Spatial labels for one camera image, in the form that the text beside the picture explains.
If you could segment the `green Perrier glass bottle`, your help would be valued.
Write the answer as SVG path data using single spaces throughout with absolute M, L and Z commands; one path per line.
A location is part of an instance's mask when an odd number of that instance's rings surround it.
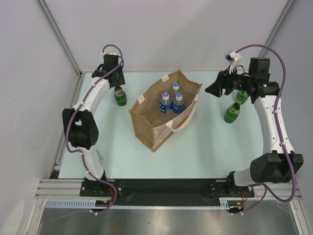
M 124 106 L 127 104 L 127 96 L 124 89 L 121 86 L 115 86 L 114 88 L 114 98 L 119 106 Z

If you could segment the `blue cap plastic bottle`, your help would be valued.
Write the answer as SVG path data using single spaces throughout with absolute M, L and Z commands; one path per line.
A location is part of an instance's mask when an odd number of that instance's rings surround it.
M 176 94 L 181 93 L 181 89 L 180 89 L 179 83 L 174 83 L 174 84 L 172 85 L 172 88 L 171 88 L 171 90 L 170 90 L 170 93 L 171 93 L 171 95 L 174 96 L 174 97 L 176 96 Z

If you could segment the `blue label water bottle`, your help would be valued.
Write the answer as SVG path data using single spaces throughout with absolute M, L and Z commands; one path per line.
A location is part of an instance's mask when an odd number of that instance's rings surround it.
M 159 101 L 160 118 L 167 122 L 171 119 L 172 100 L 168 93 L 163 93 Z

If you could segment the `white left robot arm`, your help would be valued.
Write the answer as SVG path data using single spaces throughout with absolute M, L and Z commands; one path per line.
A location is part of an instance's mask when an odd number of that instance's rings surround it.
M 105 171 L 96 149 L 99 130 L 94 114 L 103 97 L 112 87 L 124 85 L 123 59 L 115 52 L 102 53 L 104 62 L 92 74 L 91 83 L 84 96 L 72 107 L 62 112 L 66 148 L 79 153 L 85 168 L 85 178 L 92 180 L 91 190 L 104 195 L 108 183 L 102 180 Z

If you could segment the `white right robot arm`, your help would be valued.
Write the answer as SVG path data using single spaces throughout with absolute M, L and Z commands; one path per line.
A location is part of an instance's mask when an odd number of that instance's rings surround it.
M 263 137 L 263 155 L 253 160 L 249 168 L 233 171 L 233 180 L 225 184 L 230 196 L 238 196 L 244 187 L 263 185 L 271 194 L 274 192 L 267 183 L 292 183 L 291 195 L 282 199 L 276 194 L 274 198 L 289 202 L 295 197 L 295 174 L 304 163 L 303 156 L 296 154 L 291 145 L 282 117 L 281 86 L 269 80 L 268 73 L 255 73 L 252 76 L 218 72 L 216 80 L 205 89 L 205 92 L 216 97 L 229 95 L 234 90 L 246 92 L 258 114 Z

